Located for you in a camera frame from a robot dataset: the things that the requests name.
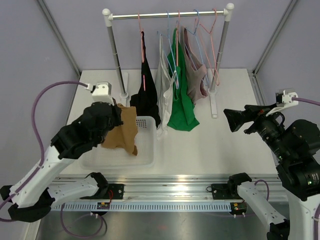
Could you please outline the pink hanger with green top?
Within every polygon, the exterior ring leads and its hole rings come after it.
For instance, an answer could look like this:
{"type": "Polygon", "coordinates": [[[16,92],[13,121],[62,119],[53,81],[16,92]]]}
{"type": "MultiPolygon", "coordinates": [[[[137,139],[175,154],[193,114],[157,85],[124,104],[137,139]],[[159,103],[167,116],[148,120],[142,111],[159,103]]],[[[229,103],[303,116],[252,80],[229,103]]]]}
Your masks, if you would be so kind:
{"type": "MultiPolygon", "coordinates": [[[[176,31],[175,31],[175,46],[176,46],[176,49],[175,49],[175,65],[176,67],[179,66],[179,49],[178,49],[178,46],[179,46],[179,26],[180,26],[180,11],[178,10],[178,20],[176,21],[176,31]]],[[[176,81],[175,81],[175,84],[176,84],[176,88],[178,89],[179,88],[179,78],[178,78],[178,72],[176,72],[176,81]]]]}

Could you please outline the brown tank top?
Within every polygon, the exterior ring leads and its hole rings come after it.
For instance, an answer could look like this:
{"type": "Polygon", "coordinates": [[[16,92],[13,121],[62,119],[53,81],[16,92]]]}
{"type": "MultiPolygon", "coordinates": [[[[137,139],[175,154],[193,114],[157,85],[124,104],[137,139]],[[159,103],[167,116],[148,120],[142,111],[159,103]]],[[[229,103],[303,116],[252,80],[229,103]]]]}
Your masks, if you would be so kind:
{"type": "Polygon", "coordinates": [[[120,116],[123,124],[108,132],[101,147],[105,149],[122,148],[129,155],[137,156],[138,149],[135,145],[135,137],[138,134],[136,108],[134,106],[126,107],[121,103],[118,103],[117,106],[121,109],[120,116]]]}

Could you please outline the pink hanger with brown top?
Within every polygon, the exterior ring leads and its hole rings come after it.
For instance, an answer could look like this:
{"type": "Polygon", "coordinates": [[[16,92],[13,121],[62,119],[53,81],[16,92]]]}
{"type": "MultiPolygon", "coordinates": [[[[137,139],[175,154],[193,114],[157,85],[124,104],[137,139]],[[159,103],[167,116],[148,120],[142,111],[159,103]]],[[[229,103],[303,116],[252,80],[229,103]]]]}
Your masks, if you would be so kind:
{"type": "Polygon", "coordinates": [[[216,24],[216,21],[218,18],[218,14],[217,14],[217,10],[215,8],[213,8],[212,11],[214,12],[214,20],[213,20],[213,23],[212,23],[210,29],[207,29],[202,23],[199,23],[199,26],[201,27],[202,30],[204,30],[204,32],[207,35],[209,35],[209,38],[210,38],[210,53],[213,57],[213,62],[209,58],[207,52],[205,52],[205,56],[206,56],[210,71],[212,73],[211,84],[212,84],[212,87],[214,88],[214,87],[220,85],[220,79],[219,79],[219,74],[217,73],[217,58],[216,58],[215,44],[214,44],[214,39],[213,39],[213,32],[214,32],[215,24],[216,24]]]}

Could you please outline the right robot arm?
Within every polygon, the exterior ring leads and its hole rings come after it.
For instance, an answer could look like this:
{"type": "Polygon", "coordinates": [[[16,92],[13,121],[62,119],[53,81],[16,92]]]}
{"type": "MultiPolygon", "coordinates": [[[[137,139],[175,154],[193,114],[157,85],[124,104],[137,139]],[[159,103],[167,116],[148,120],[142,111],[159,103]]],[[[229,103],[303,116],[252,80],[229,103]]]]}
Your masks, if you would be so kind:
{"type": "Polygon", "coordinates": [[[224,109],[231,132],[243,124],[247,135],[257,133],[277,157],[277,175],[285,189],[289,218],[279,214],[256,190],[246,173],[229,177],[227,193],[242,198],[266,227],[268,240],[318,240],[320,238],[320,165],[314,155],[320,149],[320,130],[305,119],[288,128],[276,105],[245,105],[244,110],[224,109]]]}

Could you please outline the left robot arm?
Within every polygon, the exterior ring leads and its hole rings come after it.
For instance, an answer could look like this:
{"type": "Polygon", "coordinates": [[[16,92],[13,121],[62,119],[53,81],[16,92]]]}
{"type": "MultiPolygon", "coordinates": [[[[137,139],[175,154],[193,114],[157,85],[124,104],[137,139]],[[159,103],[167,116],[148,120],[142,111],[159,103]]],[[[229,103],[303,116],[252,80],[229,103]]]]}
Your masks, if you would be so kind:
{"type": "Polygon", "coordinates": [[[8,208],[9,222],[36,222],[52,208],[76,199],[103,199],[109,183],[100,172],[84,179],[51,186],[52,181],[84,153],[103,143],[109,131],[123,124],[116,104],[94,102],[71,124],[63,126],[37,164],[15,185],[0,189],[8,208]]]}

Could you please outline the mauve tank top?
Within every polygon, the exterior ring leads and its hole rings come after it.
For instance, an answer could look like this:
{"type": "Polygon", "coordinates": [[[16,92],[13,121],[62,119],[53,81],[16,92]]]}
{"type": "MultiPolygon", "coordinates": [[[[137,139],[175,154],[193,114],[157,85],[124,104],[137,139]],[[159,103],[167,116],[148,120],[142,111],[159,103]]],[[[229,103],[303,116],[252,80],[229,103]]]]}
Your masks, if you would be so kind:
{"type": "Polygon", "coordinates": [[[181,27],[180,29],[180,43],[185,60],[187,95],[195,105],[198,100],[208,96],[203,82],[207,74],[207,68],[192,52],[189,44],[188,31],[185,27],[181,27]]]}

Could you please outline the blue hanger with mauve top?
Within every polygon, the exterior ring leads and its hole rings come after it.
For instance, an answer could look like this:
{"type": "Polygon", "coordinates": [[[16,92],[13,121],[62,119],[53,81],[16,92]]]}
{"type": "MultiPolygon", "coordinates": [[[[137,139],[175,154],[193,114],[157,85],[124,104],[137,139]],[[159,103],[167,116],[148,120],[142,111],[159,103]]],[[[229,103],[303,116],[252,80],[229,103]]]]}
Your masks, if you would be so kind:
{"type": "Polygon", "coordinates": [[[195,42],[196,42],[196,45],[197,45],[197,48],[198,48],[198,52],[199,52],[199,55],[200,55],[201,64],[205,66],[205,63],[204,63],[204,60],[203,60],[202,51],[201,51],[201,47],[200,47],[200,43],[199,43],[199,40],[198,40],[198,37],[197,37],[197,29],[198,29],[199,22],[200,22],[200,13],[196,9],[194,9],[194,11],[196,12],[196,16],[197,16],[196,19],[195,19],[194,28],[193,28],[193,30],[189,30],[188,28],[186,28],[186,30],[187,30],[187,32],[189,32],[191,35],[194,36],[195,42]]]}

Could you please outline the green tank top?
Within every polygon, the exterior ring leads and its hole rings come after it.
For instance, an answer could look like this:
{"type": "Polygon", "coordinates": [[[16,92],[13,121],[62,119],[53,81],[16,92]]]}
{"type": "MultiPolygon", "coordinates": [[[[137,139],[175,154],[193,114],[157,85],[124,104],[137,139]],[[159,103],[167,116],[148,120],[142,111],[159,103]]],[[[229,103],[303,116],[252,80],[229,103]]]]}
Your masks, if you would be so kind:
{"type": "MultiPolygon", "coordinates": [[[[176,61],[176,28],[173,31],[172,45],[174,59],[176,61]]],[[[167,56],[170,64],[173,66],[171,54],[167,56]]],[[[178,73],[179,88],[173,84],[173,102],[172,102],[172,114],[168,122],[168,126],[178,131],[192,131],[200,123],[196,119],[193,104],[190,97],[187,95],[187,77],[186,77],[186,65],[185,57],[180,42],[178,42],[178,67],[176,67],[178,73]]]]}

